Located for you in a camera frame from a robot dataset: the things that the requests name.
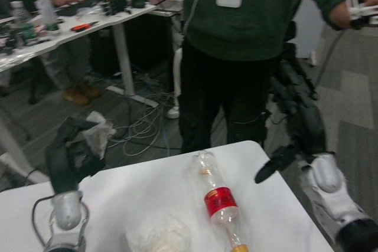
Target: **wire bundle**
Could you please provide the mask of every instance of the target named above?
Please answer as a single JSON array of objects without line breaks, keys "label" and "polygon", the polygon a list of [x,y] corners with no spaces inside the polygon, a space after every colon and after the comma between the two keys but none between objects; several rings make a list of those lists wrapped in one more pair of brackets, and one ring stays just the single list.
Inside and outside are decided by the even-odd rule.
[{"label": "wire bundle", "polygon": [[[167,150],[167,156],[171,155],[171,149],[179,150],[178,148],[171,148],[167,132],[165,129],[165,123],[164,123],[164,114],[165,114],[165,108],[169,107],[169,100],[173,97],[173,93],[166,93],[164,89],[159,86],[159,84],[155,84],[151,81],[149,84],[147,84],[147,91],[149,94],[144,95],[147,99],[155,100],[156,102],[159,102],[158,107],[148,107],[144,106],[136,115],[137,118],[133,122],[130,123],[128,126],[121,126],[116,127],[115,129],[119,132],[122,129],[125,129],[126,132],[123,134],[123,138],[109,138],[109,141],[112,142],[108,146],[108,148],[115,147],[119,144],[122,145],[122,152],[125,156],[137,156],[145,151],[147,151],[149,148],[161,148]],[[163,140],[165,142],[165,147],[155,146],[155,142],[158,140],[158,138],[162,135]],[[141,139],[148,139],[151,138],[150,143],[142,143],[142,142],[136,142],[135,140],[141,140]],[[135,143],[138,145],[144,145],[145,147],[136,153],[130,153],[127,149],[127,146],[129,143]]]}]

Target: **water bottle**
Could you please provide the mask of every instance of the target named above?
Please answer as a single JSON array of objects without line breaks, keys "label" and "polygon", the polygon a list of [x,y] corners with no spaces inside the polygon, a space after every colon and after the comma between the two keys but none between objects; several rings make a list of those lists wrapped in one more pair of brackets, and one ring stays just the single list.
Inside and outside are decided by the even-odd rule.
[{"label": "water bottle", "polygon": [[194,171],[203,189],[211,222],[225,229],[232,252],[249,252],[242,237],[240,209],[221,177],[215,156],[211,152],[201,151],[193,159]]},{"label": "water bottle", "polygon": [[37,0],[35,6],[43,17],[47,33],[53,36],[60,35],[61,32],[57,22],[57,14],[55,13],[51,0]]},{"label": "water bottle", "polygon": [[38,35],[35,32],[34,25],[31,22],[31,15],[24,8],[22,1],[12,1],[13,16],[17,28],[21,30],[22,36],[26,44],[31,44],[38,41]]}]

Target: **white desk leg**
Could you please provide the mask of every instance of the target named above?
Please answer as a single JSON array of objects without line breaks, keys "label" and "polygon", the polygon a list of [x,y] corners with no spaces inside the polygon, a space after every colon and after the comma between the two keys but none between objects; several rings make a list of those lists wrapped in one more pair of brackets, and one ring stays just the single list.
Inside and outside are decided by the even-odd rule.
[{"label": "white desk leg", "polygon": [[9,133],[5,123],[0,117],[0,144],[7,153],[0,156],[0,162],[12,168],[23,177],[27,177],[32,183],[43,183],[49,178],[40,171],[36,171],[28,162],[24,152]]},{"label": "white desk leg", "polygon": [[126,45],[126,36],[123,31],[123,24],[114,25],[112,28],[113,28],[114,42],[116,44],[119,66],[122,72],[122,80],[123,80],[123,85],[125,86],[125,90],[122,91],[120,88],[116,88],[116,87],[109,87],[107,89],[110,91],[115,91],[117,93],[122,93],[128,98],[136,100],[140,103],[144,103],[152,107],[157,107],[159,105],[157,102],[154,102],[153,100],[149,100],[135,94],[128,48]]}]

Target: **robotic hand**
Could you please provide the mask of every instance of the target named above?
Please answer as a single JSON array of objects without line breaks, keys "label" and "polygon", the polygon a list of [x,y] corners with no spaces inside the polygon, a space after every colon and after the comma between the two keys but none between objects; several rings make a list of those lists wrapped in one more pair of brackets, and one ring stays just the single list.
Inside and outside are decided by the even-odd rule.
[{"label": "robotic hand", "polygon": [[89,210],[82,202],[79,182],[99,172],[105,161],[94,155],[84,140],[75,141],[75,138],[81,131],[95,125],[69,117],[47,147],[47,168],[55,195],[50,216],[51,238],[45,244],[44,252],[85,251],[84,230]]},{"label": "robotic hand", "polygon": [[[295,35],[295,23],[290,30]],[[274,99],[279,110],[287,115],[291,144],[273,153],[255,181],[260,183],[299,160],[302,189],[325,232],[345,252],[377,252],[378,225],[350,198],[334,153],[327,152],[324,124],[314,103],[318,94],[297,62],[295,50],[294,44],[285,44],[272,79]]]},{"label": "robotic hand", "polygon": [[360,0],[346,0],[351,18],[351,26],[361,29],[366,25],[378,25],[378,5],[365,7]]}]

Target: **keyboard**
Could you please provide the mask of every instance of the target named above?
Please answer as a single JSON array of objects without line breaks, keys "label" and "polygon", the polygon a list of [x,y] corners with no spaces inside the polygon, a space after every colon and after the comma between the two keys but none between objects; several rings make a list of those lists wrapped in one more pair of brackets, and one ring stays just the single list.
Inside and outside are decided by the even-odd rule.
[{"label": "keyboard", "polygon": [[75,16],[76,12],[80,8],[93,7],[102,0],[84,0],[79,3],[72,4],[70,6],[62,7],[57,11],[58,16]]}]

